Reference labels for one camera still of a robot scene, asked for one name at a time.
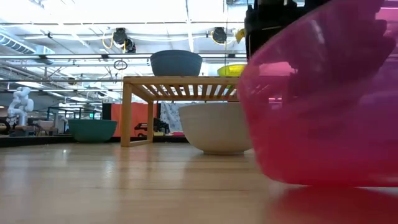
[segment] wooden slatted table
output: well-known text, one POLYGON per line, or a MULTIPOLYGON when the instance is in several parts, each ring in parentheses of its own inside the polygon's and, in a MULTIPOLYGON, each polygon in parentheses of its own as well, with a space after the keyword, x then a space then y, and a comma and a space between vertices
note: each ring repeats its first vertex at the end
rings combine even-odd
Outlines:
POLYGON ((154 101, 237 101, 238 77, 124 77, 121 146, 153 140, 154 101), (131 94, 148 102, 147 140, 130 142, 131 94))

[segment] teal bowl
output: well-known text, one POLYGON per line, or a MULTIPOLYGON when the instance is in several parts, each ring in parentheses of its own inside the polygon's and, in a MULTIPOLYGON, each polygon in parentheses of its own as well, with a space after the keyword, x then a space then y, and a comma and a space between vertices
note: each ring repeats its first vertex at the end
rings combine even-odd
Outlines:
POLYGON ((105 142, 113 136, 117 121, 96 119, 68 120, 69 131, 72 137, 83 143, 105 142))

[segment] black container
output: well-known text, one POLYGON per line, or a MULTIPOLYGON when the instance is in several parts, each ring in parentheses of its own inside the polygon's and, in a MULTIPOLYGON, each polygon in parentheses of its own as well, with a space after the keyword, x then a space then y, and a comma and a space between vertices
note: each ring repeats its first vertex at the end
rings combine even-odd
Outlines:
POLYGON ((203 59, 186 50, 163 50, 150 56, 155 76, 199 76, 203 59))

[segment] wooden floor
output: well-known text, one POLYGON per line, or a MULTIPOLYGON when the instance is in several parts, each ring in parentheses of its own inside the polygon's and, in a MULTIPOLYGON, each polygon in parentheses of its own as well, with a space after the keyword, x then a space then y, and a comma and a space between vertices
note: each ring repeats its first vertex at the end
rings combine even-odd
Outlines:
POLYGON ((0 149, 0 224, 398 223, 395 193, 288 187, 260 174, 251 151, 204 156, 189 144, 0 149))

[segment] white bowl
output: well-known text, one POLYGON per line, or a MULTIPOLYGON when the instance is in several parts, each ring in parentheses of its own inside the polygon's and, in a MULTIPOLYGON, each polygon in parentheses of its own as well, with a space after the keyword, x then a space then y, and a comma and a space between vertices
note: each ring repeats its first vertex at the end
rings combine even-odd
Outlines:
POLYGON ((179 113, 185 137, 205 154, 242 154, 252 148, 240 103, 201 103, 179 113))

